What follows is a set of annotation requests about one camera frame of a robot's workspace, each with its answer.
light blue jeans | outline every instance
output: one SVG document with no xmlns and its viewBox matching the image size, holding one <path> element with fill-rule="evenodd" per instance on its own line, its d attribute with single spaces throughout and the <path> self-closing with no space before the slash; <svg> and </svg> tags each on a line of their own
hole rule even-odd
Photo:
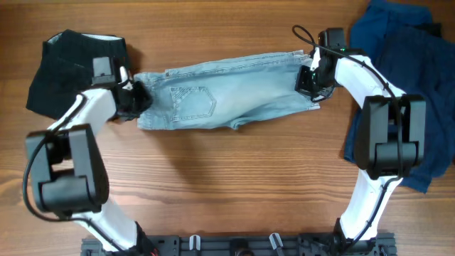
<svg viewBox="0 0 455 256">
<path fill-rule="evenodd" d="M 212 129 L 315 110 L 317 103 L 294 88 L 302 50 L 211 61 L 165 73 L 139 73 L 153 97 L 138 120 L 141 129 Z"/>
</svg>

wood grain surface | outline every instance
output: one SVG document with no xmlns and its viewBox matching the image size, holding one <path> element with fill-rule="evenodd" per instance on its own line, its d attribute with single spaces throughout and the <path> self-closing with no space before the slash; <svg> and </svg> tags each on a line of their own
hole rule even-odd
<svg viewBox="0 0 455 256">
<path fill-rule="evenodd" d="M 5 1 L 0 5 L 0 255 L 78 255 L 87 232 L 44 223 L 21 200 L 24 138 L 53 121 L 25 109 L 41 42 L 71 28 L 125 37 L 134 72 L 162 72 L 208 60 L 304 49 L 291 27 L 316 35 L 348 29 L 364 0 L 320 1 Z M 428 6 L 455 41 L 453 1 Z M 343 160 L 356 108 L 337 90 L 321 110 L 239 130 L 150 132 L 108 124 L 97 138 L 111 196 L 154 235 L 266 235 L 328 232 L 346 209 L 357 168 Z M 453 255 L 455 172 L 428 194 L 400 187 L 379 228 L 394 232 L 400 255 Z"/>
</svg>

black cable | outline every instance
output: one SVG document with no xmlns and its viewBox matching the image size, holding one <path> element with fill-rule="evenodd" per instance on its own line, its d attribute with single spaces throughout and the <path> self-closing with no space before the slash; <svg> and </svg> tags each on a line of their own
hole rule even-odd
<svg viewBox="0 0 455 256">
<path fill-rule="evenodd" d="M 308 39 L 305 39 L 303 38 L 302 36 L 300 36 L 297 32 L 296 32 L 296 28 L 299 28 L 301 30 L 303 30 L 304 32 L 306 32 L 309 36 L 310 36 L 310 39 L 311 41 L 309 41 Z M 379 197 L 379 200 L 375 206 L 375 209 L 373 211 L 373 214 L 371 215 L 370 217 L 370 220 L 368 220 L 367 224 L 365 225 L 365 227 L 362 229 L 362 231 L 360 232 L 359 235 L 357 235 L 357 237 L 352 241 L 351 244 L 349 244 L 349 246 L 347 246 L 346 248 L 343 248 L 342 251 L 341 251 L 341 254 L 344 254 L 345 252 L 347 252 L 349 249 L 351 249 L 362 237 L 363 235 L 368 231 L 368 228 L 371 227 L 371 225 L 373 224 L 373 221 L 375 220 L 376 218 L 376 215 L 378 214 L 378 211 L 379 211 L 379 208 L 382 204 L 382 201 L 384 200 L 384 196 L 385 194 L 387 193 L 387 189 L 389 187 L 389 185 L 393 182 L 393 181 L 399 181 L 401 178 L 402 178 L 402 175 L 403 175 L 403 161 L 402 161 L 402 123 L 401 123 L 401 111 L 400 111 L 400 105 L 398 104 L 398 100 L 397 98 L 395 97 L 395 94 L 393 93 L 393 91 L 390 89 L 389 87 L 389 84 L 387 82 L 385 82 L 383 80 L 383 78 L 376 72 L 376 70 L 374 70 L 373 68 L 371 68 L 369 65 L 366 65 L 366 63 L 364 61 L 360 61 L 356 58 L 353 58 L 353 57 L 350 57 L 349 55 L 346 55 L 346 54 L 343 54 L 343 53 L 339 53 L 338 51 L 335 51 L 335 50 L 331 50 L 329 48 L 326 48 L 326 47 L 323 47 L 323 46 L 319 46 L 317 45 L 316 43 L 314 43 L 314 39 L 313 37 L 309 34 L 309 32 L 302 26 L 299 26 L 299 25 L 294 25 L 292 27 L 292 33 L 294 33 L 294 35 L 298 38 L 300 38 L 302 41 L 304 41 L 305 43 L 309 43 L 311 44 L 313 47 L 319 47 L 321 49 L 324 49 L 326 51 L 328 51 L 329 53 L 332 53 L 332 54 L 335 54 L 335 55 L 338 55 L 342 58 L 347 58 L 349 60 L 352 60 L 353 62 L 357 63 L 357 64 L 360 64 L 362 65 L 362 68 L 367 68 L 373 75 L 376 76 L 376 78 L 381 82 L 382 86 L 384 87 L 385 90 L 387 90 L 387 92 L 390 94 L 390 97 L 392 98 L 392 103 L 393 103 L 393 106 L 395 108 L 395 122 L 397 123 L 397 128 L 398 128 L 398 131 L 397 131 L 397 158 L 398 158 L 398 175 L 397 177 L 395 178 L 391 178 L 389 179 L 388 181 L 385 182 L 384 186 L 382 186 L 382 191 L 381 191 L 381 194 L 380 194 L 380 197 Z"/>
<path fill-rule="evenodd" d="M 301 40 L 303 40 L 303 41 L 306 42 L 306 39 L 305 39 L 305 38 L 302 38 L 298 33 L 296 33 L 296 32 L 294 31 L 294 28 L 296 28 L 296 27 L 297 27 L 297 28 L 300 28 L 301 30 L 303 30 L 303 31 L 309 36 L 309 38 L 311 39 L 311 43 L 309 43 L 309 42 L 307 42 L 307 43 L 309 43 L 309 44 L 311 44 L 311 45 L 313 46 L 313 50 L 316 50 L 316 47 L 318 47 L 318 44 L 316 44 L 316 42 L 315 42 L 313 36 L 312 36 L 312 35 L 311 35 L 303 26 L 294 25 L 294 26 L 292 27 L 292 32 L 294 32 L 294 35 L 296 35 L 296 36 L 297 36 L 298 38 L 300 38 Z"/>
<path fill-rule="evenodd" d="M 83 95 L 83 94 L 79 94 L 79 95 L 82 96 L 81 103 L 57 127 L 52 129 L 50 132 L 46 133 L 44 138 L 38 143 L 36 148 L 33 150 L 32 154 L 30 155 L 30 160 L 28 160 L 26 169 L 25 169 L 25 171 L 23 173 L 23 180 L 22 180 L 22 198 L 23 198 L 23 202 L 25 203 L 28 211 L 32 215 L 34 215 L 35 217 L 37 217 L 37 218 L 39 218 L 41 220 L 44 220 L 44 221 L 48 221 L 48 222 L 52 222 L 52 223 L 62 223 L 62 222 L 70 222 L 70 221 L 84 222 L 89 227 L 93 228 L 94 231 L 96 231 L 98 234 L 100 234 L 101 237 L 103 239 L 105 239 L 115 249 L 117 249 L 119 252 L 123 253 L 124 255 L 127 255 L 126 252 L 123 251 L 123 249 L 120 246 L 118 246 L 112 239 L 110 239 L 106 234 L 104 234 L 94 223 L 92 223 L 92 221 L 90 219 L 86 219 L 86 218 L 71 218 L 71 217 L 63 218 L 63 219 L 49 218 L 49 217 L 39 213 L 37 210 L 35 210 L 35 208 L 33 208 L 33 206 L 31 205 L 31 203 L 30 203 L 30 201 L 28 199 L 28 191 L 27 191 L 28 177 L 30 176 L 31 167 L 33 165 L 33 162 L 35 161 L 35 158 L 37 157 L 37 155 L 38 155 L 39 151 L 41 150 L 41 148 L 48 142 L 49 138 L 52 137 L 53 135 L 55 135 L 61 127 L 67 125 L 71 121 L 71 119 L 84 107 L 85 103 L 87 102 L 87 97 L 85 95 Z"/>
<path fill-rule="evenodd" d="M 313 98 L 313 96 L 311 96 L 311 99 L 310 99 L 310 100 L 311 100 L 312 103 L 318 103 L 318 102 L 321 102 L 321 101 L 323 101 L 323 100 L 327 100 L 327 99 L 330 97 L 330 95 L 332 95 L 332 93 L 333 93 L 334 90 L 335 90 L 335 86 L 333 86 L 333 87 L 332 87 L 332 90 L 327 94 L 328 96 L 322 96 L 322 98 L 321 98 L 321 99 L 318 99 L 318 100 L 315 100 L 315 99 Z"/>
</svg>

